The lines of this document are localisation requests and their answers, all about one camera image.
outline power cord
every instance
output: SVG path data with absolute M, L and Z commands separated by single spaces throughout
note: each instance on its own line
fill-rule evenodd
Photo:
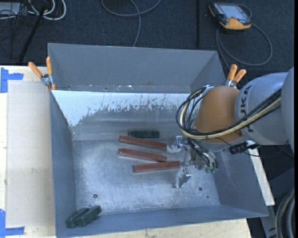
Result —
M 139 19 L 139 27 L 138 27 L 138 31 L 137 31 L 137 35 L 136 35 L 136 39 L 134 41 L 134 44 L 133 44 L 133 47 L 136 46 L 136 43 L 137 43 L 137 40 L 138 40 L 138 37 L 139 37 L 139 34 L 140 34 L 140 29 L 141 29 L 141 15 L 155 9 L 161 2 L 161 0 L 159 0 L 153 7 L 147 9 L 147 10 L 144 10 L 144 11 L 139 11 L 136 3 L 133 1 L 133 0 L 129 0 L 133 6 L 136 8 L 136 11 L 137 13 L 132 13 L 132 14 L 120 14 L 120 13 L 116 13 L 114 11 L 111 11 L 110 9 L 108 9 L 105 4 L 104 4 L 104 0 L 101 0 L 101 4 L 103 5 L 103 7 L 105 8 L 105 10 L 107 10 L 109 13 L 113 14 L 113 15 L 116 15 L 116 16 L 120 16 L 120 17 L 135 17 L 135 16 L 138 16 L 138 19 Z
M 50 9 L 50 11 L 47 11 L 47 12 L 44 12 L 43 13 L 43 18 L 45 19 L 48 19 L 48 20 L 61 20 L 65 17 L 66 15 L 66 3 L 64 0 L 61 0 L 62 2 L 62 6 L 63 6 L 63 13 L 61 16 L 59 17 L 48 17 L 47 15 L 48 14 L 51 14 L 54 10 L 55 10 L 55 7 L 56 7 L 56 4 L 55 4 L 55 0 L 51 0 L 52 1 L 52 9 Z M 30 4 L 30 7 L 32 8 L 33 11 L 28 11 L 28 13 L 31 13 L 31 14 L 35 14 L 35 15 L 39 15 L 40 12 L 34 7 L 33 3 L 31 2 L 31 0 L 28 0 L 29 4 Z
M 242 4 L 240 4 L 239 6 L 244 7 L 245 9 L 247 9 L 247 10 L 248 10 L 248 13 L 249 13 L 249 16 L 248 16 L 248 17 L 251 18 L 252 13 L 251 13 L 250 9 L 247 8 L 246 6 L 242 5 Z M 269 39 L 268 36 L 264 33 L 264 31 L 261 30 L 258 26 L 256 26 L 256 25 L 253 24 L 253 23 L 252 23 L 252 26 L 254 26 L 254 27 L 255 27 L 255 28 L 256 28 L 256 29 L 257 29 L 257 30 L 258 30 L 258 31 L 265 37 L 265 39 L 267 40 L 267 42 L 268 42 L 268 44 L 269 44 L 269 47 L 270 47 L 270 54 L 269 54 L 269 57 L 268 57 L 264 62 L 261 62 L 261 63 L 248 63 L 248 62 L 244 62 L 244 61 L 241 61 L 241 60 L 237 59 L 236 57 L 234 57 L 233 55 L 231 55 L 231 54 L 227 51 L 227 49 L 223 46 L 223 44 L 222 44 L 222 42 L 221 42 L 221 40 L 220 40 L 220 27 L 219 27 L 219 28 L 217 29 L 217 31 L 216 31 L 216 42 L 217 42 L 217 46 L 218 46 L 218 50 L 219 50 L 219 52 L 220 52 L 220 55 L 221 55 L 221 57 L 222 57 L 222 59 L 223 59 L 225 65 L 226 65 L 226 67 L 227 67 L 228 69 L 229 69 L 229 65 L 228 65 L 228 63 L 226 62 L 226 60 L 225 60 L 225 58 L 224 58 L 224 55 L 223 55 L 221 49 L 223 49 L 223 50 L 225 51 L 225 53 L 226 53 L 229 57 L 231 57 L 232 59 L 234 59 L 235 61 L 238 61 L 238 62 L 240 62 L 240 63 L 242 63 L 242 64 L 244 64 L 244 65 L 248 65 L 248 66 L 262 66 L 262 65 L 268 63 L 269 60 L 272 58 L 272 55 L 273 55 L 273 46 L 272 46 L 272 43 L 271 43 L 270 39 Z

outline black object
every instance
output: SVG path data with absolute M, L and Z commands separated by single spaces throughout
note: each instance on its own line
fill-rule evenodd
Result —
M 245 152 L 248 149 L 255 149 L 255 148 L 258 148 L 258 147 L 260 147 L 260 145 L 257 144 L 257 143 L 247 145 L 246 142 L 243 142 L 243 143 L 240 143 L 238 145 L 234 145 L 234 146 L 229 147 L 229 152 L 231 154 L 242 153 L 242 152 Z
M 86 213 L 89 210 L 89 208 L 81 208 L 77 210 L 75 213 L 73 213 L 70 217 L 68 217 L 65 220 L 66 227 L 67 228 L 74 228 L 78 225 L 77 219 L 82 216 L 84 213 Z
M 38 19 L 36 20 L 36 22 L 35 22 L 35 24 L 34 24 L 34 26 L 32 28 L 32 31 L 31 31 L 28 39 L 26 40 L 26 42 L 24 44 L 24 47 L 23 47 L 23 49 L 22 49 L 22 51 L 20 53 L 20 57 L 19 57 L 18 63 L 22 63 L 22 60 L 23 60 L 23 58 L 25 56 L 25 53 L 27 52 L 27 50 L 28 50 L 28 48 L 30 46 L 30 43 L 31 43 L 31 41 L 33 39 L 33 36 L 34 36 L 35 32 L 36 32 L 36 29 L 38 28 L 38 26 L 40 24 L 40 21 L 43 18 L 43 14 L 44 14 L 46 8 L 48 7 L 49 2 L 50 2 L 50 0 L 43 0 L 43 5 L 42 5 L 42 8 L 40 10 L 40 14 L 39 14 Z
M 87 212 L 77 218 L 77 223 L 79 226 L 83 227 L 86 226 L 88 223 L 93 221 L 98 214 L 101 213 L 101 208 L 99 205 L 96 205 L 90 208 Z
M 252 25 L 247 13 L 237 4 L 213 2 L 209 5 L 209 9 L 226 30 L 245 30 Z
M 129 137 L 137 138 L 160 138 L 159 131 L 128 131 Z

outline white cable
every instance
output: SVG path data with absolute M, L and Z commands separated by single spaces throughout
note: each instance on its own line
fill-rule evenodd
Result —
M 52 0 L 53 7 L 52 7 L 52 9 L 50 11 L 48 11 L 48 12 L 46 12 L 46 13 L 43 14 L 43 18 L 48 19 L 48 20 L 60 20 L 60 19 L 64 18 L 65 15 L 66 15 L 66 4 L 65 4 L 65 1 L 64 0 L 61 0 L 61 1 L 62 1 L 62 4 L 63 4 L 64 11 L 63 11 L 63 14 L 60 17 L 52 18 L 52 17 L 47 17 L 46 16 L 46 15 L 50 14 L 51 12 L 53 12 L 53 10 L 55 9 L 55 1 Z M 28 2 L 30 3 L 32 9 L 35 11 L 35 12 L 29 11 L 29 13 L 33 13 L 33 14 L 39 15 L 39 11 L 32 5 L 31 0 L 28 0 Z
M 30 4 L 31 8 L 34 10 L 34 12 L 32 12 L 32 11 L 28 11 L 28 12 L 31 13 L 31 14 L 39 15 L 40 12 L 33 6 L 31 0 L 28 0 L 28 2 L 29 2 L 29 4 Z M 51 9 L 50 11 L 48 11 L 48 12 L 45 12 L 43 15 L 48 15 L 48 14 L 50 14 L 51 12 L 53 12 L 53 10 L 55 9 L 55 1 L 52 0 L 52 3 L 53 3 L 52 9 Z

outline black floor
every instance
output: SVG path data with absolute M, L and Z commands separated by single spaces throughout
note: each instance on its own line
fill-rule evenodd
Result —
M 0 1 L 22 1 L 29 7 L 27 0 Z M 44 4 L 43 0 L 30 1 L 38 10 Z M 247 70 L 238 87 L 259 76 L 287 72 L 294 66 L 295 0 L 161 0 L 153 10 L 142 14 L 140 19 L 138 16 L 114 15 L 102 4 L 103 1 L 106 8 L 115 13 L 133 14 L 137 9 L 130 0 L 64 1 L 65 16 L 60 20 L 43 18 L 23 54 L 38 16 L 25 13 L 10 19 L 0 19 L 0 65 L 26 65 L 33 61 L 44 66 L 47 44 L 67 43 L 215 50 L 219 52 L 225 74 L 228 73 L 227 65 L 232 63 Z M 145 11 L 159 0 L 132 1 L 139 11 Z M 248 31 L 226 33 L 220 30 L 223 47 L 235 59 L 217 45 L 219 23 L 208 9 L 209 3 L 213 1 L 243 5 L 252 13 L 254 26 Z M 55 3 L 55 10 L 46 17 L 62 16 L 62 1 L 55 0 Z M 141 28 L 136 39 L 140 20 Z M 294 159 L 279 151 L 275 146 L 260 149 L 269 181 L 294 166 Z M 249 227 L 253 238 L 265 237 L 259 219 L 250 219 Z

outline brown wooden block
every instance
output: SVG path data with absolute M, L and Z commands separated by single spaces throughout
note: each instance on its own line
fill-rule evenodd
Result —
M 123 157 L 129 157 L 129 158 L 153 161 L 153 162 L 167 161 L 167 157 L 164 155 L 141 152 L 141 151 L 136 151 L 136 150 L 127 149 L 127 148 L 119 148 L 118 155 Z
M 137 137 L 120 136 L 119 142 L 153 148 L 153 149 L 159 149 L 159 150 L 167 149 L 167 145 L 165 143 L 142 139 L 142 138 L 137 138 Z
M 134 173 L 157 171 L 157 170 L 178 169 L 180 166 L 181 166 L 181 163 L 179 161 L 169 161 L 169 162 L 134 165 Z

